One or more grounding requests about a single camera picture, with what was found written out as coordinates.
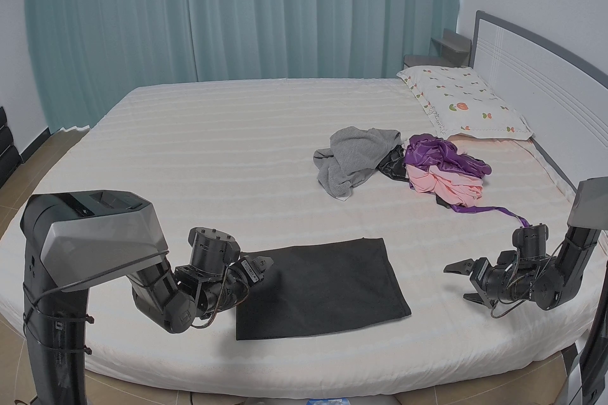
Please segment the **pile of clothes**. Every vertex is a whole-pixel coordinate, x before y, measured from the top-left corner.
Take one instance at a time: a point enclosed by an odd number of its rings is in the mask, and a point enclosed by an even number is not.
[[[330,147],[315,151],[317,180],[333,197],[346,200],[377,169],[394,180],[409,182],[417,192],[435,194],[437,204],[456,212],[501,211],[528,221],[500,206],[476,206],[485,175],[492,168],[483,160],[459,154],[458,147],[429,134],[414,135],[404,149],[397,130],[347,127],[330,137]]]

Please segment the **pillow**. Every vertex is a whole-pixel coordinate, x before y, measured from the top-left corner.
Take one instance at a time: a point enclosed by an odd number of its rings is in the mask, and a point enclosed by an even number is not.
[[[523,117],[470,67],[414,66],[397,73],[418,98],[437,136],[528,140]]]

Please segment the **gray cloth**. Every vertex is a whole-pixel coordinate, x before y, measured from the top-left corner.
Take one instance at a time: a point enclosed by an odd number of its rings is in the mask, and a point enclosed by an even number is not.
[[[380,161],[397,144],[397,130],[360,130],[347,127],[330,137],[330,147],[313,155],[319,169],[317,180],[330,196],[346,199],[355,188],[369,179]]]

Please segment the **gray nightstand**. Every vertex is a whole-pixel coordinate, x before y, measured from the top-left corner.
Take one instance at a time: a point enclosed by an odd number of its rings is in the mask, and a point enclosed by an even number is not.
[[[471,41],[454,31],[444,29],[443,37],[431,38],[439,46],[440,56],[403,56],[403,68],[412,66],[466,66],[471,55]]]

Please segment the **white headboard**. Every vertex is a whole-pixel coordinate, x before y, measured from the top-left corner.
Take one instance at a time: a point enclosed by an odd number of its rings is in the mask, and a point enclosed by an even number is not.
[[[471,67],[524,116],[536,146],[570,185],[608,175],[608,75],[482,11],[472,48]]]

